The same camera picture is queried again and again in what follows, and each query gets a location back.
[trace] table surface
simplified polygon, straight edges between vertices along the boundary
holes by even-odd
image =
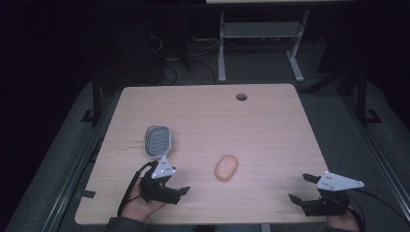
[[[237,94],[248,99],[238,101]],[[290,84],[126,88],[118,102],[75,221],[104,224],[115,217],[133,174],[150,161],[148,127],[172,132],[168,155],[176,174],[166,184],[190,186],[177,205],[166,205],[147,222],[157,224],[293,223],[306,217],[288,193],[317,199],[302,174],[327,170],[306,113]],[[215,176],[221,157],[239,165],[233,177]]]

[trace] white table leg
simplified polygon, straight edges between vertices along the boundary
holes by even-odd
[[[223,12],[220,13],[220,54],[218,54],[218,81],[224,83],[226,81],[225,74],[225,59],[223,58],[223,40],[224,40],[224,22]]]
[[[260,225],[262,232],[271,232],[271,225],[270,224],[261,224]]]
[[[293,74],[295,75],[296,81],[298,82],[304,82],[304,77],[302,76],[302,72],[299,69],[298,62],[296,61],[296,53],[298,52],[299,45],[302,40],[302,36],[304,35],[305,27],[308,21],[308,14],[309,10],[304,12],[304,15],[302,16],[302,20],[299,24],[298,31],[296,34],[296,41],[295,44],[293,45],[292,49],[290,51],[286,51],[287,59],[289,60],[290,67],[292,68]]]

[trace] cable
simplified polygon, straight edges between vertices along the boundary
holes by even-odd
[[[133,188],[133,186],[135,185],[136,181],[139,178],[139,175],[141,174],[142,170],[144,170],[146,167],[148,166],[153,166],[153,164],[155,163],[155,161],[151,161],[151,162],[147,162],[145,163],[137,172],[135,172],[135,174],[132,177],[132,180],[129,184],[129,186],[127,187],[126,193],[124,194],[123,199],[121,200],[121,204],[118,207],[118,212],[117,212],[117,216],[119,217],[121,215],[121,213],[123,212],[124,206],[129,203],[128,201],[128,196],[130,195],[130,192]]]
[[[213,39],[190,39],[190,41],[194,43],[199,43],[199,44],[208,44],[208,43],[214,43],[215,41],[218,41],[218,39],[213,38]]]
[[[178,73],[177,73],[174,69],[169,68],[168,66],[164,66],[164,68],[171,70],[171,71],[175,74],[175,78],[171,81],[170,84],[168,84],[168,86],[172,86],[172,85],[175,84],[175,83],[178,84],[178,83],[176,82],[176,81],[177,81],[177,78],[178,78]],[[165,74],[163,74],[163,79],[164,79],[164,80],[169,80],[168,78],[166,78]]]
[[[138,197],[140,197],[140,196],[141,196],[141,195],[137,195],[136,197],[134,197],[134,198],[132,198],[132,199],[128,200],[128,201],[126,202],[126,205],[127,205],[129,202],[131,202],[131,201],[135,200],[136,198],[138,198]]]
[[[393,206],[391,206],[388,202],[386,202],[386,201],[383,200],[382,198],[380,198],[380,197],[378,197],[378,196],[376,196],[376,195],[373,195],[373,194],[371,194],[371,193],[369,193],[369,192],[367,192],[367,191],[360,190],[360,189],[352,189],[352,190],[358,191],[358,192],[363,193],[363,194],[366,194],[366,195],[371,196],[371,197],[373,197],[374,199],[380,201],[380,202],[383,203],[385,206],[389,207],[393,212],[395,212],[395,213],[407,224],[407,226],[410,227],[410,221],[408,221],[404,216],[401,215],[401,213],[400,213],[398,210],[396,210],[395,208],[393,208]]]
[[[359,231],[360,232],[366,232],[366,225],[365,225],[364,221],[362,220],[362,218],[359,216],[359,214],[355,210],[350,209],[348,206],[344,206],[339,201],[336,201],[332,198],[327,198],[326,200],[332,201],[332,202],[338,204],[340,207],[344,208],[345,211],[350,212],[350,214],[352,214],[352,216],[356,219],[356,221],[359,224]]]
[[[214,77],[214,85],[217,85],[217,77],[215,76],[215,73],[214,73],[214,71],[212,70],[212,68],[209,66],[209,65],[207,65],[207,64],[205,64],[205,63],[203,63],[203,62],[200,62],[200,61],[191,61],[192,63],[198,63],[198,64],[201,64],[201,65],[204,65],[206,68],[208,68],[211,72],[212,72],[212,76]]]
[[[198,51],[195,51],[195,52],[191,53],[189,55],[189,57],[199,56],[199,55],[205,54],[209,51],[212,51],[212,50],[218,48],[217,45],[219,45],[219,44],[220,44],[220,41],[216,40],[216,42],[214,44],[212,44],[211,46],[203,48],[203,49],[198,50]]]
[[[363,210],[362,206],[359,204],[359,202],[358,202],[355,198],[353,198],[352,196],[349,196],[349,198],[350,198],[353,202],[355,202],[356,206],[359,208],[360,213],[361,213],[361,215],[362,215],[362,219],[363,219],[363,227],[364,227],[365,230],[366,230],[365,211]]]
[[[157,36],[152,36],[151,39],[157,39],[158,41],[160,41],[160,46],[157,49],[157,51],[160,51],[161,48],[162,48],[162,45],[163,45],[163,42],[162,42],[161,38],[157,37]]]

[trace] human hand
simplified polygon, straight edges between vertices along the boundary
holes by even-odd
[[[131,200],[141,194],[139,191],[139,183],[141,182],[141,179],[141,177],[138,178],[135,185],[132,187],[128,200]],[[131,218],[144,222],[151,214],[163,208],[165,205],[166,203],[163,202],[146,202],[142,197],[137,197],[124,206],[121,217]]]
[[[326,218],[328,220],[329,227],[360,232],[359,223],[350,211],[346,211],[346,213],[341,216],[326,216]]]

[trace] sleeve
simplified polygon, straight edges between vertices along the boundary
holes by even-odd
[[[326,226],[324,232],[351,232],[351,231],[350,230],[343,230],[343,229],[334,229],[334,228]]]
[[[144,232],[146,224],[127,217],[112,217],[103,232]]]

